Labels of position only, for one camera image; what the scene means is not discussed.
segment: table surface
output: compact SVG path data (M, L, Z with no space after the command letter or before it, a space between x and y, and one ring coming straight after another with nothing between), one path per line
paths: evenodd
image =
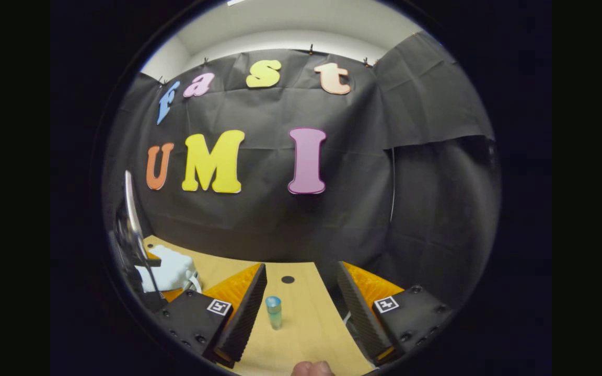
M144 244L164 245L191 256L204 290L257 264L201 254L155 236L146 238ZM268 284L264 297L275 295L282 300L282 328L275 331L271 327L262 302L243 357L232 371L243 375L289 375L301 361L327 361L338 376L372 371L329 297L315 263L265 264ZM283 283L284 276L294 277L294 282Z

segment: white ceiling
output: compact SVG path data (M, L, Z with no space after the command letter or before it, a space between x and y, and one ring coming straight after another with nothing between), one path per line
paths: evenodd
M374 0L245 0L231 7L227 2L218 5L182 28L177 37L194 55L238 36L288 29L341 34L385 50L421 30Z

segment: black fabric backdrop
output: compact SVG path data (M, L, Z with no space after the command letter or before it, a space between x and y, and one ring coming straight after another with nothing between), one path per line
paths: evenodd
M248 88L249 68L279 60L280 81ZM314 67L347 69L348 95L332 95ZM199 74L207 93L184 98ZM157 125L159 100L175 81L169 114ZM292 195L291 129L327 133L318 195ZM187 136L244 131L238 152L241 192L184 191ZM167 180L145 181L147 151L174 143ZM293 50L239 53L160 84L140 74L120 105L103 168L109 226L132 171L146 235L231 259L316 263L335 287L346 261L404 288L423 284L455 307L483 271L494 240L500 176L494 135L477 93L454 59L425 33L401 42L375 67L337 55Z

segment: test tube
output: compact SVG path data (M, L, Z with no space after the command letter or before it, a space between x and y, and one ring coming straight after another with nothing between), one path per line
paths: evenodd
M266 310L273 329L282 328L282 302L280 302L280 299L278 297L267 297Z

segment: foam letter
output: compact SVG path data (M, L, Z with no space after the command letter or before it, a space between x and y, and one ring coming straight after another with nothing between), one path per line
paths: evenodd
M294 180L287 189L294 194L322 193L325 182L320 180L320 143L327 134L315 128L294 128L290 137L296 143Z
M320 72L320 83L322 89L328 93L336 93L336 95L344 95L350 92L350 85L341 83L341 76L347 76L347 69L339 68L336 63L329 63L323 66L315 67L316 72Z
M277 70L282 64L277 60L260 60L250 67L251 75L246 77L249 88L268 88L280 81L280 73Z
M184 170L182 189L196 191L199 184L194 178L194 170L199 176L201 188L208 190L213 173L213 191L221 193L239 193L241 183L236 179L236 162L238 146L246 138L242 131L226 131L217 139L213 151L208 153L203 135L191 135L184 144L187 145L187 165Z
M167 91L167 93L159 100L159 117L157 118L157 125L159 125L169 113L169 105L173 102L175 90L178 86L180 86L180 81L176 81L176 83L169 88L169 91Z
M173 150L173 144L162 145L162 166L159 169L159 176L155 178L155 162L157 162L157 153L159 147L153 146L148 149L148 168L145 170L145 181L151 190L160 190L167 180L167 169L169 169L169 154Z
M204 73L197 76L192 80L192 84L187 86L187 89L184 90L182 96L189 98L191 96L204 95L208 91L208 85L211 84L213 78L215 78L215 74L212 73Z

